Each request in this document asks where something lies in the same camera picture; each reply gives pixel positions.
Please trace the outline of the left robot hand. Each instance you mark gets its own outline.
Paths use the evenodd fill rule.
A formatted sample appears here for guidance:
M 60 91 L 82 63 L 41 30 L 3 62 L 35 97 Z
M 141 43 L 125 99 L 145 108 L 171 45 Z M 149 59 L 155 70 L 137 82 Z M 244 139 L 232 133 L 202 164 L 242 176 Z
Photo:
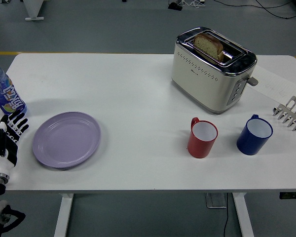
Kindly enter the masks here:
M 17 110 L 0 120 L 0 173 L 4 178 L 17 163 L 18 142 L 29 128 L 25 113 Z

